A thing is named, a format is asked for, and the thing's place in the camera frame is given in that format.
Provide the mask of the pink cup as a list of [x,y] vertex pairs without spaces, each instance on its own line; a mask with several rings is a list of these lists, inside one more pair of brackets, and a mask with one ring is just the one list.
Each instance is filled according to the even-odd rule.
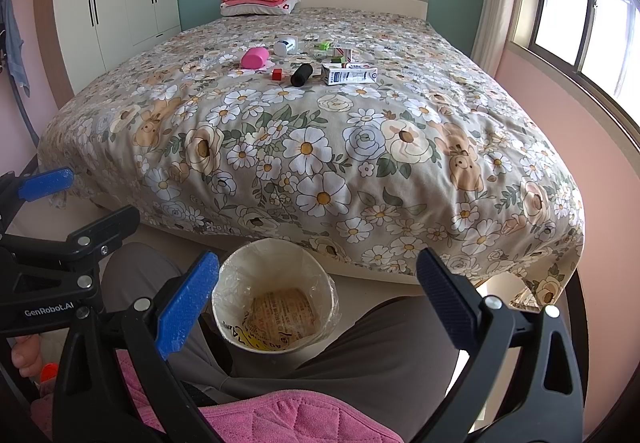
[[241,68],[259,70],[265,67],[270,57],[269,51],[263,46],[249,48],[241,58]]

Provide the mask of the long white blue box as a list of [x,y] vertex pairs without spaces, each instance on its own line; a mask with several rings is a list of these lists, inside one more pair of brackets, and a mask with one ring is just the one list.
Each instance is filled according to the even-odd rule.
[[324,84],[370,84],[378,82],[378,68],[367,64],[323,64],[321,80]]

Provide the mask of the black cylinder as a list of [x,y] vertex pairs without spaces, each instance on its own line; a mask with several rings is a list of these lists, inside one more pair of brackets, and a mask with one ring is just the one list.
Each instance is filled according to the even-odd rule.
[[314,67],[311,64],[301,64],[292,74],[290,82],[295,88],[304,86],[311,75],[314,73]]

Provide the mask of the small white red box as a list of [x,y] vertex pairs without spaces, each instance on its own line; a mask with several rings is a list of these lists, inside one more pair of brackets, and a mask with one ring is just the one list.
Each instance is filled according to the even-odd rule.
[[342,64],[349,64],[355,58],[355,50],[351,46],[337,45],[333,47],[332,56],[342,56]]

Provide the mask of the white blue-label bottle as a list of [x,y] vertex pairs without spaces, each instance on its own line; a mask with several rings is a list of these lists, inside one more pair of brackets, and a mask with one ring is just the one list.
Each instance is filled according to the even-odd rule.
[[295,36],[286,36],[278,39],[273,44],[273,54],[279,57],[293,55],[297,50],[297,39]]

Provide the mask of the white trash bin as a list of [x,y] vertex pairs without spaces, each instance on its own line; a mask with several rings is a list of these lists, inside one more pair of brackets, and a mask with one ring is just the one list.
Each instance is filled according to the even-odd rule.
[[253,241],[224,260],[212,311],[222,337],[255,354],[314,345],[341,319],[334,280],[309,252],[280,239]]

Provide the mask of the orange slipper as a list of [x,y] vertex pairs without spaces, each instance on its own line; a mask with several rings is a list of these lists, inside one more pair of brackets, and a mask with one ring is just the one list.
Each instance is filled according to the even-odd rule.
[[58,375],[58,363],[47,363],[41,368],[39,381],[45,383],[54,379]]

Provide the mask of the hanging blue clothes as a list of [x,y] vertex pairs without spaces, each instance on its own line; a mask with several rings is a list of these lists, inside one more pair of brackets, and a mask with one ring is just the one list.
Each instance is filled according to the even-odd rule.
[[24,40],[15,19],[12,0],[2,0],[1,2],[1,27],[4,31],[1,49],[6,54],[6,65],[8,66],[9,74],[16,85],[29,97],[30,86],[22,55]]

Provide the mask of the pink quilted garment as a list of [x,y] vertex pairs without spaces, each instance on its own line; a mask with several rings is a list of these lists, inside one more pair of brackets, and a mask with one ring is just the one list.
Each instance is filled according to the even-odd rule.
[[[164,429],[146,398],[129,354],[117,352],[134,405],[149,427]],[[32,420],[52,437],[53,385],[40,385],[40,399],[30,408]],[[225,442],[403,442],[388,429],[345,402],[328,395],[284,390],[254,399],[198,408]]]

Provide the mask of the floral bed cover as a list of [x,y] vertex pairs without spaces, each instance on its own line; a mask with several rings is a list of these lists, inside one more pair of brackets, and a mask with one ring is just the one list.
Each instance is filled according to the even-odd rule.
[[[296,52],[274,55],[286,36]],[[337,45],[378,82],[324,84]],[[267,64],[242,69],[255,46]],[[314,73],[295,88],[301,64]],[[282,238],[394,275],[431,247],[475,284],[520,278],[521,307],[561,296],[585,237],[578,186],[538,125],[430,25],[392,14],[303,8],[183,31],[66,103],[38,161],[72,169],[73,195],[164,229]]]

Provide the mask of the white pillow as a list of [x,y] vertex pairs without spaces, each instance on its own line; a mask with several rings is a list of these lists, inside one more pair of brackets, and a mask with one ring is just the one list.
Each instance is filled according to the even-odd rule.
[[227,3],[220,4],[220,14],[222,17],[233,17],[243,15],[267,15],[267,16],[281,16],[289,15],[292,13],[296,5],[300,0],[284,0],[276,6],[270,6],[258,3],[243,3],[228,5]]

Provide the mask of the window frame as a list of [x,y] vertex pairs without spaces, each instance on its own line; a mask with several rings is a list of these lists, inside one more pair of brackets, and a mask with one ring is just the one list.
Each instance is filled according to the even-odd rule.
[[538,0],[529,48],[585,90],[639,145],[639,4]]

